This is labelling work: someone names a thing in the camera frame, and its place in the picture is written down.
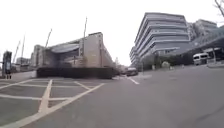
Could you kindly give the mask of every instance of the asphalt road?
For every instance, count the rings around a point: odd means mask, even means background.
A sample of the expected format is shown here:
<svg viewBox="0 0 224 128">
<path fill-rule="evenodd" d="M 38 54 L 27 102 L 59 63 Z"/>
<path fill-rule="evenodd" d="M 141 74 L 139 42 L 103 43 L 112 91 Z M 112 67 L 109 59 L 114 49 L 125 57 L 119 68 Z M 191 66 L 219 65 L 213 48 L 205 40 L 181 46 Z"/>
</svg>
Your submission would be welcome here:
<svg viewBox="0 0 224 128">
<path fill-rule="evenodd" d="M 223 68 L 15 82 L 0 81 L 0 126 L 5 128 L 224 127 Z"/>
</svg>

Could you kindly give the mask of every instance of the window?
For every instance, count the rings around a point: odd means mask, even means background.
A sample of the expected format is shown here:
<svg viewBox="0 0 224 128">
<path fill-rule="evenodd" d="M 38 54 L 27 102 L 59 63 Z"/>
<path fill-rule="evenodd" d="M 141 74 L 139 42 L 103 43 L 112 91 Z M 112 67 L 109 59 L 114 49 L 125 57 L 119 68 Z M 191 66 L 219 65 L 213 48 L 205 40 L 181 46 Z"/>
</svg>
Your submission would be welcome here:
<svg viewBox="0 0 224 128">
<path fill-rule="evenodd" d="M 194 57 L 194 60 L 197 60 L 197 59 L 199 59 L 199 56 L 195 56 L 195 57 Z"/>
<path fill-rule="evenodd" d="M 207 55 L 201 55 L 201 58 L 207 58 L 208 56 Z"/>
</svg>

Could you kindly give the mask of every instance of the car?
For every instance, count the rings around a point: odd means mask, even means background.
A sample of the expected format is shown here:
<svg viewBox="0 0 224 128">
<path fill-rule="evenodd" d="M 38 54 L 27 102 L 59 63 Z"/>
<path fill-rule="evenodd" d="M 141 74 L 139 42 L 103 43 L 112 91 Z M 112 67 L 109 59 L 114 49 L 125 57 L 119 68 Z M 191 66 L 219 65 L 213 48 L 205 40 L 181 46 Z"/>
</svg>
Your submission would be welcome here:
<svg viewBox="0 0 224 128">
<path fill-rule="evenodd" d="M 127 76 L 136 76 L 136 75 L 138 75 L 138 70 L 136 68 L 128 68 L 126 75 Z"/>
</svg>

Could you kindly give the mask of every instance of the gray building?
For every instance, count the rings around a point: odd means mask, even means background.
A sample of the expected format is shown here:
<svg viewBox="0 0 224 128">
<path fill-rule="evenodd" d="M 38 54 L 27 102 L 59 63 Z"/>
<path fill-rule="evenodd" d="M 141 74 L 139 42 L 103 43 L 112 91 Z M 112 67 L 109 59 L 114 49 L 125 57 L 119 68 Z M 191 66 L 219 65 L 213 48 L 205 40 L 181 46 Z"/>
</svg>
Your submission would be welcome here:
<svg viewBox="0 0 224 128">
<path fill-rule="evenodd" d="M 152 62 L 150 58 L 153 54 L 167 54 L 188 43 L 188 29 L 184 16 L 145 13 L 135 39 L 135 49 L 137 57 L 147 64 Z"/>
<path fill-rule="evenodd" d="M 194 39 L 198 37 L 195 31 L 194 23 L 187 23 L 187 31 L 188 31 L 190 41 L 193 41 Z"/>
<path fill-rule="evenodd" d="M 213 30 L 217 29 L 217 24 L 207 20 L 197 20 L 194 23 L 195 32 L 197 36 L 204 36 L 208 33 L 212 32 Z"/>
<path fill-rule="evenodd" d="M 16 64 L 19 64 L 19 65 L 29 65 L 30 64 L 30 59 L 24 58 L 24 57 L 18 57 L 16 59 Z"/>
<path fill-rule="evenodd" d="M 84 41 L 84 56 L 80 55 Z M 36 45 L 31 56 L 32 67 L 112 67 L 112 58 L 103 43 L 101 32 L 51 47 Z"/>
<path fill-rule="evenodd" d="M 135 46 L 133 46 L 132 48 L 131 48 L 131 52 L 130 52 L 130 54 L 129 54 L 129 57 L 130 57 L 130 59 L 131 59 L 131 63 L 132 63 L 132 65 L 135 65 L 136 63 L 137 63 L 137 53 L 136 53 L 136 49 L 135 49 Z"/>
</svg>

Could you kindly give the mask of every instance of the overcast sky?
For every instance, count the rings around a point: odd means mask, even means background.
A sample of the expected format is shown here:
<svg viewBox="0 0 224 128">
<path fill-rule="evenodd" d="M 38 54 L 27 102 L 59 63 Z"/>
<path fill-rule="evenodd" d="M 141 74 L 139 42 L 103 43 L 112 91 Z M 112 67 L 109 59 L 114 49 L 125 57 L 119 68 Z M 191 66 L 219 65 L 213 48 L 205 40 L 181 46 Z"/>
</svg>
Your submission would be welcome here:
<svg viewBox="0 0 224 128">
<path fill-rule="evenodd" d="M 26 35 L 24 57 L 30 57 L 35 44 L 45 45 L 51 28 L 49 46 L 81 38 L 87 16 L 86 34 L 102 32 L 112 58 L 129 65 L 145 12 L 182 14 L 188 22 L 224 21 L 214 0 L 0 0 L 0 53 L 14 54 Z"/>
</svg>

